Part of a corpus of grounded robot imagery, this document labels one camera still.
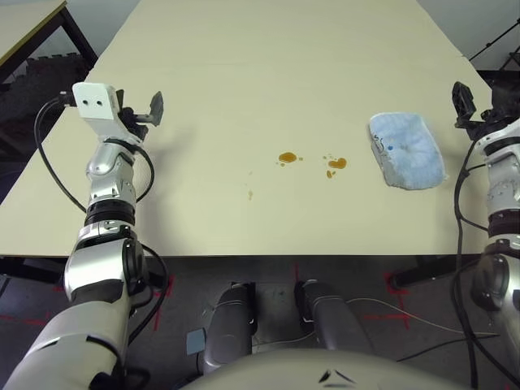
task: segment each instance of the sponge wrapper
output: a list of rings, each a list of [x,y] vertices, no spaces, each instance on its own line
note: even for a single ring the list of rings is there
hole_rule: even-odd
[[[370,119],[372,151],[388,185],[429,189],[446,178],[444,162],[420,115],[391,112]]]

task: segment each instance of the desk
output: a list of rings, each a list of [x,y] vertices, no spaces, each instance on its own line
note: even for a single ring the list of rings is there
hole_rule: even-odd
[[[470,144],[453,127],[457,80],[479,112],[490,107],[490,89],[414,0],[141,0],[88,77],[125,89],[136,112],[162,90],[162,124],[145,141],[156,184],[136,232],[170,256],[454,253],[453,187]],[[381,111],[426,119],[443,184],[385,184],[368,137]],[[74,108],[44,143],[84,204],[96,145]],[[303,160],[281,167],[286,151]],[[332,179],[330,157],[348,162]],[[137,192],[147,180],[140,161]],[[461,194],[477,223],[487,190],[481,170]],[[35,154],[0,206],[0,253],[66,256],[83,218]],[[467,228],[464,253],[486,239]]]
[[[63,27],[92,67],[98,56],[65,7],[52,0],[0,6],[0,82],[4,81],[58,27]]]

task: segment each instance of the wall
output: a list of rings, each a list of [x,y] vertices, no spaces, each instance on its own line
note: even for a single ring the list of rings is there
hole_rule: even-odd
[[[467,57],[478,53],[520,18],[520,0],[418,0],[449,40]],[[471,63],[496,70],[520,45],[516,27]]]
[[[34,0],[0,0],[0,5],[32,1]],[[68,0],[67,7],[96,53],[100,54],[109,45],[138,2],[139,0]],[[418,0],[418,2],[450,41],[468,58],[520,18],[520,0]],[[520,28],[516,28],[487,52],[481,54],[473,64],[477,69],[495,70],[507,59],[507,54],[514,51],[519,44]],[[59,29],[35,51],[33,56],[66,54],[73,51],[76,51],[76,48]]]

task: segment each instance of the beige table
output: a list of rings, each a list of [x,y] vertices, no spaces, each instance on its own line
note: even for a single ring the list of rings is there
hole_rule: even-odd
[[[57,28],[63,27],[85,61],[98,59],[63,0],[0,6],[0,82],[3,82]]]
[[[163,92],[162,124],[145,141],[156,185],[136,212],[140,240],[160,254],[456,251],[453,186],[469,140],[453,127],[451,88],[469,85],[480,110],[491,94],[414,0],[141,0],[88,80],[125,89],[140,112]],[[367,127],[381,111],[424,116],[442,185],[385,184]],[[83,203],[96,143],[71,108],[44,144]],[[303,160],[281,167],[286,151]],[[348,161],[332,179],[329,154]],[[147,177],[137,164],[139,189]],[[476,172],[461,195],[478,223],[487,186]],[[83,218],[35,154],[0,206],[0,253],[67,255]],[[485,240],[467,228],[464,251]]]

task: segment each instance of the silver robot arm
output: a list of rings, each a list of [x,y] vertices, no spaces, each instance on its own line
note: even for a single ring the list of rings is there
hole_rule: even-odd
[[[471,121],[473,96],[453,86],[456,126],[465,128],[484,157],[489,178],[487,246],[474,273],[473,301],[502,330],[513,372],[520,375],[520,93],[493,87],[491,110]]]
[[[162,96],[154,96],[149,115],[134,115],[122,107],[122,91],[109,85],[78,83],[73,93],[100,145],[87,166],[91,192],[84,227],[65,268],[71,307],[45,326],[6,390],[122,388],[131,296],[148,283],[133,231],[132,165],[147,133],[138,122],[160,123]]]

